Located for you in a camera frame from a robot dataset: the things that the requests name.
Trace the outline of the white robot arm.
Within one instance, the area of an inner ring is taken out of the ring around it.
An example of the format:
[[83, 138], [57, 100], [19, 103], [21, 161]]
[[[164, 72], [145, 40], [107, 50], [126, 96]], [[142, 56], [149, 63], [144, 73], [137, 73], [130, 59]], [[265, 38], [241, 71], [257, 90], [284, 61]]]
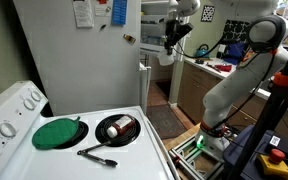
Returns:
[[288, 35], [288, 21], [276, 14], [279, 0], [210, 0], [225, 19], [247, 22], [249, 49], [236, 70], [207, 92], [205, 112], [196, 134], [196, 145], [213, 153], [223, 152], [229, 142], [223, 138], [224, 122], [232, 104], [285, 65], [288, 52], [282, 41]]

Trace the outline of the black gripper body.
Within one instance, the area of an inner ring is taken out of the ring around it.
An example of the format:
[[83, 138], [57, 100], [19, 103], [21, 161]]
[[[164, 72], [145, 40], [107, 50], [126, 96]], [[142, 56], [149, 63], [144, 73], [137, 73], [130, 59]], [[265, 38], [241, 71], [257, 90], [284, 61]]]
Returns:
[[194, 26], [191, 23], [181, 24], [178, 20], [168, 20], [166, 22], [166, 42], [164, 48], [168, 55], [172, 54], [172, 47], [185, 35], [192, 31]]

